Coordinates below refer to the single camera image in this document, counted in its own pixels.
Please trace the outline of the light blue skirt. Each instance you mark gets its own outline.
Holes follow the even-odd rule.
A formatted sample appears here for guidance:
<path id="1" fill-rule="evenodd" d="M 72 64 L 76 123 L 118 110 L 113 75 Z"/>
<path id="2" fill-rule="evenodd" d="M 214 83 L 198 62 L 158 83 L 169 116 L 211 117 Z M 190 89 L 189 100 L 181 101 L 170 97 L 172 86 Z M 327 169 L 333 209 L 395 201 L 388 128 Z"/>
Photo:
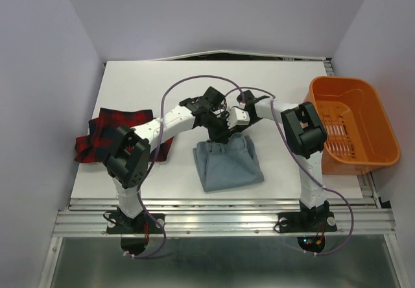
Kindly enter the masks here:
<path id="1" fill-rule="evenodd" d="M 250 136 L 234 133 L 227 143 L 201 141 L 193 148 L 198 177 L 206 193 L 264 182 Z"/>

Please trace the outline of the red black plaid skirt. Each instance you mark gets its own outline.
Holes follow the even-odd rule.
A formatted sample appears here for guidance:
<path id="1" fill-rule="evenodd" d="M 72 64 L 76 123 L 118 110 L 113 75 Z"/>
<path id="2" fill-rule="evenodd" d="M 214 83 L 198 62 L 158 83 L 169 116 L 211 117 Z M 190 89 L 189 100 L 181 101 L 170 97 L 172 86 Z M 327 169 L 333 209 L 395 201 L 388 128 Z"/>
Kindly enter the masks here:
<path id="1" fill-rule="evenodd" d="M 103 162 L 118 127 L 142 125 L 153 118 L 152 110 L 125 112 L 101 108 L 99 116 L 88 122 L 89 133 L 76 138 L 74 160 L 78 163 Z"/>

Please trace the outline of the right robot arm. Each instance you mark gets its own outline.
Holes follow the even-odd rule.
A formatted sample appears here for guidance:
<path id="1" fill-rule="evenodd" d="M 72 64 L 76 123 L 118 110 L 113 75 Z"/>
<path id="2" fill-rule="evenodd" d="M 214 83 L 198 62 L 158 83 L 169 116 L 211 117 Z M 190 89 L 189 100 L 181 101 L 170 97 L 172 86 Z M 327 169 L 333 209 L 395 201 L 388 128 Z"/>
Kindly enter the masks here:
<path id="1" fill-rule="evenodd" d="M 267 95 L 255 97 L 246 90 L 237 97 L 239 106 L 250 116 L 253 125 L 262 119 L 276 122 L 283 130 L 283 141 L 297 163 L 300 174 L 300 209 L 298 222 L 312 230 L 322 222 L 321 213 L 329 211 L 322 181 L 322 154 L 327 132 L 311 102 L 279 102 Z"/>

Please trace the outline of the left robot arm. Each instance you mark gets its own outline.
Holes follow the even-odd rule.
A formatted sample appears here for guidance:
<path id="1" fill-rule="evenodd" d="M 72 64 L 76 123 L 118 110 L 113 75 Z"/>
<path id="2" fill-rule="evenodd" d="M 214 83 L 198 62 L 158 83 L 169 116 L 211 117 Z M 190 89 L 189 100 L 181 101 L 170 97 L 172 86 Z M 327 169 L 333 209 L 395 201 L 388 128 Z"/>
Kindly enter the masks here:
<path id="1" fill-rule="evenodd" d="M 133 127 L 120 126 L 103 160 L 118 195 L 117 210 L 108 220 L 129 232 L 138 232 L 147 215 L 140 200 L 140 187 L 154 166 L 161 144 L 182 132 L 204 127 L 211 140 L 224 143 L 245 119 L 225 105 L 225 96 L 209 87 L 202 96 L 186 98 L 170 112 Z"/>

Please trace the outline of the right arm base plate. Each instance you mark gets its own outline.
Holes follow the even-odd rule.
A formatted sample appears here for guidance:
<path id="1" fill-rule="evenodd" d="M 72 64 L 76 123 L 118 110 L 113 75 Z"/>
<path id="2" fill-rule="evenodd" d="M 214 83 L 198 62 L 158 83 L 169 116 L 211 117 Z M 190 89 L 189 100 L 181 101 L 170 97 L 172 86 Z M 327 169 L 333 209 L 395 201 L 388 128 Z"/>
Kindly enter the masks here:
<path id="1" fill-rule="evenodd" d="M 278 213 L 278 221 L 274 225 L 275 231 L 281 234 L 321 232 L 322 228 L 324 228 L 325 232 L 337 231 L 334 213 L 328 212 L 313 217 L 303 211 L 283 212 Z"/>

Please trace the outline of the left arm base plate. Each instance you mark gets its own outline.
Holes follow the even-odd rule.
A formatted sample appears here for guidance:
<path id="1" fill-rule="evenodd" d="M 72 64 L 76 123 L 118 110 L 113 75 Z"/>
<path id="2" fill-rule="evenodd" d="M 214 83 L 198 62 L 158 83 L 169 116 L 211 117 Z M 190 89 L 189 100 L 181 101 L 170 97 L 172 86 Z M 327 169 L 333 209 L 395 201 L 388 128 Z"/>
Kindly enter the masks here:
<path id="1" fill-rule="evenodd" d="M 126 217 L 119 211 L 106 211 L 102 215 L 106 220 L 106 233 L 110 235 L 123 234 L 162 234 L 160 225 L 164 224 L 165 215 L 162 213 L 155 214 L 156 224 L 144 212 L 140 213 L 136 218 Z"/>

